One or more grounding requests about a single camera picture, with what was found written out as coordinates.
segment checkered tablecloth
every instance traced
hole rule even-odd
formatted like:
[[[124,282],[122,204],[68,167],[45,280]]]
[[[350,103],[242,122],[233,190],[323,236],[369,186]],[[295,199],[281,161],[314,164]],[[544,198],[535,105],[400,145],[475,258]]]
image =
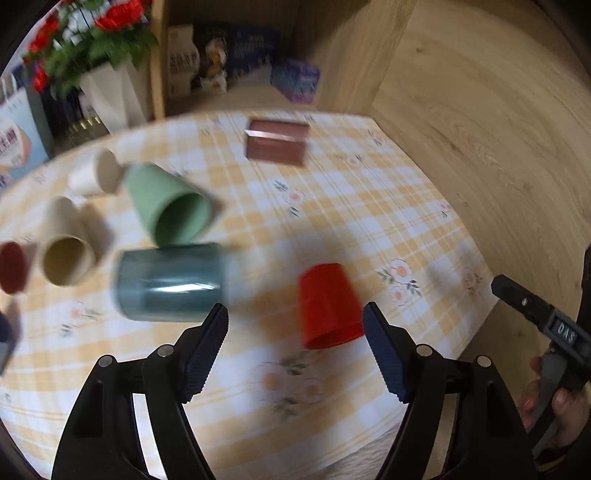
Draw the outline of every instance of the checkered tablecloth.
[[[248,119],[311,125],[306,167],[252,163]],[[458,356],[495,303],[491,272],[466,228],[419,168],[369,118],[299,112],[189,115],[100,140],[122,164],[155,162],[215,201],[199,239],[228,251],[230,329],[203,392],[186,405],[219,479],[298,478],[354,452],[404,414],[365,338],[325,351],[301,347],[297,279],[341,263],[362,304],[444,356]],[[33,243],[50,198],[90,147],[33,172],[0,197],[0,239]],[[0,416],[49,477],[60,434],[91,367],[111,353],[141,358],[187,323],[123,318],[112,299],[121,250],[149,247],[124,191],[74,199],[105,250],[78,286],[58,288],[34,267],[12,299],[21,337],[0,383]],[[3,306],[9,302],[4,297]],[[150,472],[164,478],[145,400],[138,428]]]

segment red flower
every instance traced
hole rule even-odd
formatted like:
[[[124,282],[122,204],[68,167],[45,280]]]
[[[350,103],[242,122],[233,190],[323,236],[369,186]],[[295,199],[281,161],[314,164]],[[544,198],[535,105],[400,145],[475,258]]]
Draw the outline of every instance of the red flower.
[[[129,0],[126,4],[113,5],[95,25],[107,32],[120,30],[127,25],[134,25],[142,19],[144,6],[141,0]]]
[[[29,51],[31,53],[39,53],[46,48],[55,32],[60,29],[60,20],[57,17],[57,11],[54,11],[37,31],[35,39],[29,44]]]
[[[33,88],[38,92],[42,92],[45,90],[48,82],[49,77],[45,73],[45,69],[41,65],[37,65],[37,68],[35,68],[35,78],[33,78]]]

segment green cup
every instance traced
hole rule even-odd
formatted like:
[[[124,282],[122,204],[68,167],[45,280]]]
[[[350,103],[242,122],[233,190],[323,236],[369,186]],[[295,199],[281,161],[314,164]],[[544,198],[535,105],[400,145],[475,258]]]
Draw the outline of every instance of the green cup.
[[[212,204],[205,195],[153,163],[130,166],[125,188],[158,247],[188,244],[211,220]]]

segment dark red cup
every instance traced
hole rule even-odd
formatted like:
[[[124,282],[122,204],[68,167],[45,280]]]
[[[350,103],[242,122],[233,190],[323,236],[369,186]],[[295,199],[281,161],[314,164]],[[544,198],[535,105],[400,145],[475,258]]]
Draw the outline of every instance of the dark red cup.
[[[363,335],[361,304],[338,263],[316,265],[300,276],[304,347],[330,348]]]
[[[0,245],[0,288],[13,295],[25,288],[27,281],[27,257],[16,242]]]

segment wooden shelf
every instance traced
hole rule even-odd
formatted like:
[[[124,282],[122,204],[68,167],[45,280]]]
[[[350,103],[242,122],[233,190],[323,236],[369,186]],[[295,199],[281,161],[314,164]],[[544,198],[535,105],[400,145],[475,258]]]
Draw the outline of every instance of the wooden shelf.
[[[226,93],[196,92],[189,97],[169,100],[166,113],[182,115],[196,111],[277,108],[316,110],[309,103],[292,103],[269,83],[248,83],[229,87]]]
[[[367,115],[417,0],[153,0],[160,44],[150,60],[154,116],[197,110],[283,108]],[[241,85],[223,96],[169,99],[167,28],[199,19],[273,28],[280,54],[320,69],[314,107],[291,103],[270,85]]]

